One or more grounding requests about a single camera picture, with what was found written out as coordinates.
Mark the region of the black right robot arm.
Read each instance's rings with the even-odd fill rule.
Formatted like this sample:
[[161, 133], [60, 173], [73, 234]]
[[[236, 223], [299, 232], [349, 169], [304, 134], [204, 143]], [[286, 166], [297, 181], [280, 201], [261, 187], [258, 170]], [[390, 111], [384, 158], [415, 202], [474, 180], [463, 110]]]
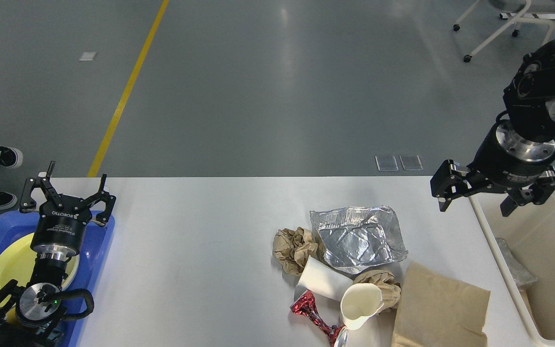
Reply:
[[440, 211], [460, 197], [505, 193], [504, 217], [519, 206], [544, 204], [555, 191], [555, 40], [523, 62], [503, 91], [505, 111], [478, 148], [460, 166], [445, 160], [430, 180]]

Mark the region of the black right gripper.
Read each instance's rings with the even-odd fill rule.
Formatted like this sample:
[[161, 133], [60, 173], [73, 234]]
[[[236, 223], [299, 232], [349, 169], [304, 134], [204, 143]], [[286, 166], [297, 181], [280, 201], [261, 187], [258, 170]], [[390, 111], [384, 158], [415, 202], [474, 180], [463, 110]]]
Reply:
[[502, 194], [503, 217], [529, 203], [540, 206], [555, 191], [555, 140], [526, 140], [511, 121], [497, 121], [470, 164], [445, 160], [430, 180], [431, 195], [445, 212], [453, 200], [478, 193]]

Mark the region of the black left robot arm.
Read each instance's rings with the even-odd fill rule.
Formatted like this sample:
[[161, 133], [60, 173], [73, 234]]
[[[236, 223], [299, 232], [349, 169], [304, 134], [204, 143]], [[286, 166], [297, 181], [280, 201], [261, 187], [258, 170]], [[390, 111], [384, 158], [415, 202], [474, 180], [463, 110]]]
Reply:
[[0, 289], [0, 347], [54, 347], [60, 323], [94, 311], [90, 290], [63, 289], [66, 266], [81, 253], [88, 224], [108, 224], [116, 197], [105, 190], [106, 174], [86, 198], [57, 193], [50, 181], [54, 167], [52, 161], [44, 177], [25, 181], [18, 210], [39, 214], [29, 246], [37, 257], [25, 285], [11, 279]]

